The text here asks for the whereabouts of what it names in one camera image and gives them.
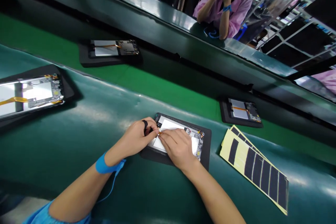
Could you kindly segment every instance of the blue anti-static wrist strap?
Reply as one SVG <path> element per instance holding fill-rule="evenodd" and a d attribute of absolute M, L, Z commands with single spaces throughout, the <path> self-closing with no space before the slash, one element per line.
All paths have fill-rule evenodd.
<path fill-rule="evenodd" d="M 224 7 L 223 12 L 225 12 L 225 11 L 232 11 L 231 5 Z"/>
<path fill-rule="evenodd" d="M 115 175 L 114 175 L 114 179 L 113 179 L 113 184 L 112 184 L 112 188 L 111 188 L 111 191 L 110 193 L 103 199 L 99 200 L 96 202 L 99 203 L 99 202 L 102 202 L 103 200 L 105 200 L 108 196 L 110 196 L 112 190 L 113 190 L 113 187 L 114 187 L 114 182 L 116 180 L 116 177 L 119 173 L 119 171 L 122 169 L 122 167 L 124 166 L 124 163 L 126 162 L 126 159 L 123 159 L 120 161 L 119 164 L 115 165 L 115 166 L 107 166 L 106 163 L 105 163 L 105 154 L 106 152 L 97 160 L 96 162 L 96 170 L 97 172 L 101 173 L 101 174 L 105 174 L 105 173 L 112 173 L 115 171 Z"/>

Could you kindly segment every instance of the tablet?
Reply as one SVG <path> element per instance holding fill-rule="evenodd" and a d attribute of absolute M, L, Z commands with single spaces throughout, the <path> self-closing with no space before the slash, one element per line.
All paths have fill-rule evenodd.
<path fill-rule="evenodd" d="M 209 170 L 211 130 L 190 122 L 182 121 L 169 115 L 157 113 L 154 117 L 157 127 L 162 132 L 167 129 L 183 129 L 190 136 L 192 153 Z M 174 166 L 158 137 L 154 138 L 141 152 L 142 158 Z"/>
<path fill-rule="evenodd" d="M 166 116 L 161 114 L 158 115 L 158 117 L 156 118 L 156 124 L 160 132 L 170 129 L 171 130 L 175 130 L 178 128 L 183 129 L 191 138 L 192 154 L 196 156 L 198 160 L 201 160 L 204 132 L 202 132 L 199 129 L 192 128 L 188 125 L 184 125 L 173 119 L 167 118 Z M 148 144 L 148 147 L 167 153 L 165 147 L 162 145 L 161 140 L 159 139 L 158 136 Z"/>

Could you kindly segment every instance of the wrist strap cord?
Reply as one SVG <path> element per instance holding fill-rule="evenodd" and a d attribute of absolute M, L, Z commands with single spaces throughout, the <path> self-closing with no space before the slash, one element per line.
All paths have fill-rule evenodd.
<path fill-rule="evenodd" d="M 126 162 L 126 159 L 123 159 L 123 160 L 121 160 L 119 162 L 119 164 L 117 164 L 115 166 L 107 166 L 106 163 L 105 163 L 105 159 L 104 159 L 105 154 L 106 154 L 106 152 L 97 160 L 97 162 L 96 162 L 96 171 L 99 172 L 99 173 L 101 173 L 101 174 L 115 172 L 115 175 L 114 175 L 111 191 L 109 192 L 109 194 L 105 198 L 97 201 L 96 204 L 102 202 L 103 200 L 107 199 L 107 197 L 110 196 L 110 194 L 111 194 L 111 192 L 113 190 L 113 187 L 114 187 L 114 182 L 116 180 L 116 177 L 117 177 L 119 171 L 124 166 L 124 163 Z"/>

